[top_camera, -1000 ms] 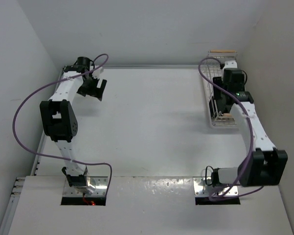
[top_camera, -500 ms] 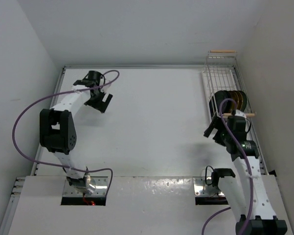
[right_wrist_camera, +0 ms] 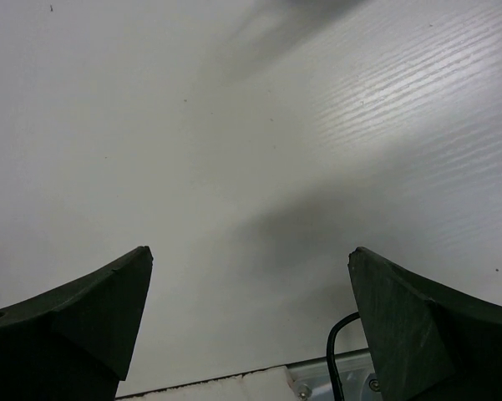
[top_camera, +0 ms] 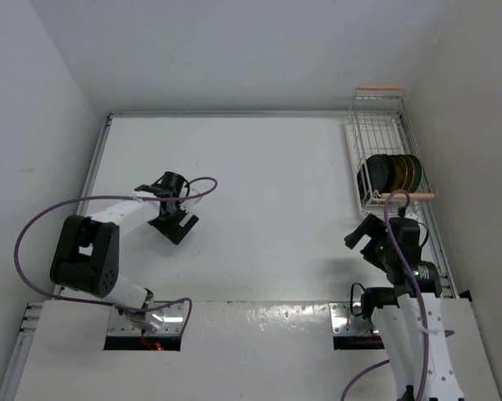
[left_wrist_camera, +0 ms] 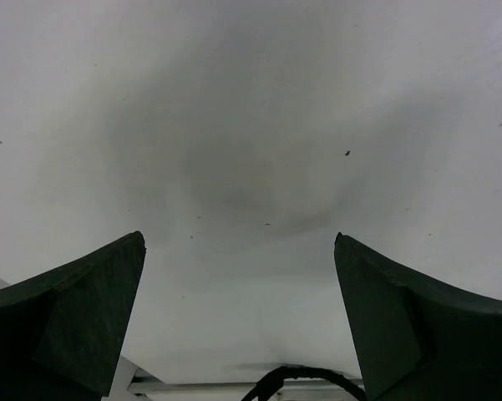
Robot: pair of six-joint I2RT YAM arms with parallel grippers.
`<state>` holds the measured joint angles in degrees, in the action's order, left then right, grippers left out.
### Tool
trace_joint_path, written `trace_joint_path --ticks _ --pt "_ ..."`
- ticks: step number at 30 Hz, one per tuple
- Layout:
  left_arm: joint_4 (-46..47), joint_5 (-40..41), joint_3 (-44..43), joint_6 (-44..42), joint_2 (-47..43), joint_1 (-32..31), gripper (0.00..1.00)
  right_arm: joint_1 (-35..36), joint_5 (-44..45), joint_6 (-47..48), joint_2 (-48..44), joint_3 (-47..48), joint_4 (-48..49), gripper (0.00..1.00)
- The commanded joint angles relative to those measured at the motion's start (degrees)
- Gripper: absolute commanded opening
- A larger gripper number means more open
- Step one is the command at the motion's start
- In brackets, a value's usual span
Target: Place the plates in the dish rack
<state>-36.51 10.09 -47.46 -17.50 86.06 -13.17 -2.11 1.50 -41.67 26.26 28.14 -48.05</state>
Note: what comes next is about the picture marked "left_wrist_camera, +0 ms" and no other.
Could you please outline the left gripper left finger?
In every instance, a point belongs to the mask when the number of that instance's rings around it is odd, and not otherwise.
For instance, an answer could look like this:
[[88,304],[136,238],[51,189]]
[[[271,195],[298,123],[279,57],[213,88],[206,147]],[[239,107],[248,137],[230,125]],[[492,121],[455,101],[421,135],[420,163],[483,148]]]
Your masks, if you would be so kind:
[[0,400],[109,396],[145,255],[135,231],[0,289]]

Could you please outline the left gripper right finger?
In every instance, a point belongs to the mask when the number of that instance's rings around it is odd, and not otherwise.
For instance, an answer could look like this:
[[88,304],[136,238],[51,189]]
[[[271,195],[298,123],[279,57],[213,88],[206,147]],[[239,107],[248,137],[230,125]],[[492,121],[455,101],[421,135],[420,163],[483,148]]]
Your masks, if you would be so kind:
[[338,234],[334,261],[370,400],[502,400],[502,301]]

